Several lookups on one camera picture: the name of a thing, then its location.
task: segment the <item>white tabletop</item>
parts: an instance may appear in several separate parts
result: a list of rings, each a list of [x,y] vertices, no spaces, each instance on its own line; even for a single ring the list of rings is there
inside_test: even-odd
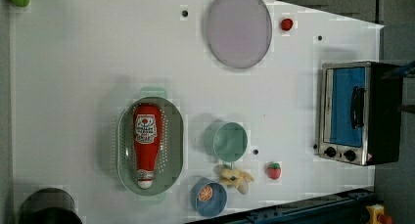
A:
[[[189,191],[201,176],[218,179],[201,141],[216,119],[248,130],[236,166],[255,178],[245,196],[228,188],[222,215],[373,186],[374,166],[319,158],[312,145],[321,65],[377,61],[380,27],[264,0],[271,47],[258,65],[233,69],[203,36],[211,1],[31,0],[11,8],[16,208],[57,187],[74,197],[83,223],[200,220]],[[285,17],[295,21],[290,32],[279,28]],[[144,86],[164,87],[185,124],[183,170],[159,204],[127,191],[116,174],[116,121]],[[282,166],[276,181],[264,173],[271,160]]]

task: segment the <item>purple plate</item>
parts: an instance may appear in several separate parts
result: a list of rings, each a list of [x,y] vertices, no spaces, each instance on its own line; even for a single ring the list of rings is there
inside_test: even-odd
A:
[[[215,0],[207,18],[213,54],[230,67],[252,67],[271,43],[272,23],[262,0]]]

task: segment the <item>red ketchup bottle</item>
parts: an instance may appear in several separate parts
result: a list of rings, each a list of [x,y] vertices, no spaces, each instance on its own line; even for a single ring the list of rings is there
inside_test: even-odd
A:
[[[142,189],[149,189],[153,184],[161,134],[160,109],[152,104],[140,104],[134,110],[134,150],[137,156],[137,182]]]

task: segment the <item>strawberry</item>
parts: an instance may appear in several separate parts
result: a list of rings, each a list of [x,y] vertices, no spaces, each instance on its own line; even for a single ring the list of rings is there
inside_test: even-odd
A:
[[[281,167],[279,163],[270,163],[267,168],[268,177],[277,180],[281,176]]]

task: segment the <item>blue bowl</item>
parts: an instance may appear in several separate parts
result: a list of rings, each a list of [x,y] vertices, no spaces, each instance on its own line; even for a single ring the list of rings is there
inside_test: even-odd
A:
[[[213,193],[208,201],[201,202],[199,200],[199,193],[206,185],[211,186]],[[207,178],[202,178],[201,181],[193,187],[191,192],[192,207],[204,217],[217,216],[225,208],[227,199],[228,196],[223,186]]]

